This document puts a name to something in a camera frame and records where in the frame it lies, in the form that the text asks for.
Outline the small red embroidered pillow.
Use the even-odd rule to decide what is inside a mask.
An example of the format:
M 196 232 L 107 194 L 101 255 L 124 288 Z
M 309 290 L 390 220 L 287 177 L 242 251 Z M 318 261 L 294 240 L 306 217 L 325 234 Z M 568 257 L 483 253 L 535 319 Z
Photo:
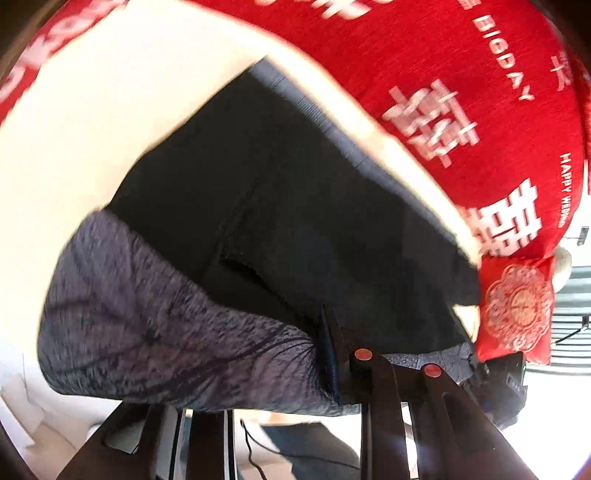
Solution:
M 554 259 L 486 256 L 479 271 L 480 361 L 521 352 L 529 363 L 548 365 L 555 305 Z

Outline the red sofa cover with characters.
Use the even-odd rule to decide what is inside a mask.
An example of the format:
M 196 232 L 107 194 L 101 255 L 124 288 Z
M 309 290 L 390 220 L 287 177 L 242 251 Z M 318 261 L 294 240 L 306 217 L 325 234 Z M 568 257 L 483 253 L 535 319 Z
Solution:
M 69 2 L 32 41 L 89 2 Z M 530 2 L 186 2 L 320 64 L 459 208 L 484 253 L 548 256 L 567 231 L 583 186 L 581 117 L 565 48 Z M 37 76 L 9 90 L 16 65 L 1 126 Z

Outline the cream seat cushion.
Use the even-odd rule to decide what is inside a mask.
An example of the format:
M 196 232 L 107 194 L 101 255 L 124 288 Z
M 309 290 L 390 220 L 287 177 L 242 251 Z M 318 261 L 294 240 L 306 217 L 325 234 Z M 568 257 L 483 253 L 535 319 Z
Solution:
M 111 400 L 64 396 L 44 380 L 36 337 L 58 254 L 110 200 L 134 161 L 260 59 L 411 189 L 473 262 L 480 247 L 443 190 L 394 136 L 307 54 L 185 1 L 91 1 L 30 44 L 7 87 L 36 79 L 1 126 L 1 368 L 46 411 L 104 417 Z

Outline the blue jeans leg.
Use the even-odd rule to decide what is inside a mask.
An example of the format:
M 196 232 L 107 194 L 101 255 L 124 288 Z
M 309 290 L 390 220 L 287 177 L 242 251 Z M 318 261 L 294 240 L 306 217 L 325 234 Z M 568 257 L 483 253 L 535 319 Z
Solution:
M 287 455 L 295 479 L 360 479 L 360 457 L 322 423 L 264 425 L 263 431 Z

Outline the black pants with blue waistband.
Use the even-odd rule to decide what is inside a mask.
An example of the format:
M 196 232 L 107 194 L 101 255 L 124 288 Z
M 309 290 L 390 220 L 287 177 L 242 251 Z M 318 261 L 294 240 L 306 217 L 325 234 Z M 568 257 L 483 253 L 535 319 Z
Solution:
M 342 415 L 328 315 L 460 377 L 477 267 L 267 61 L 139 158 L 64 246 L 37 342 L 65 395 Z

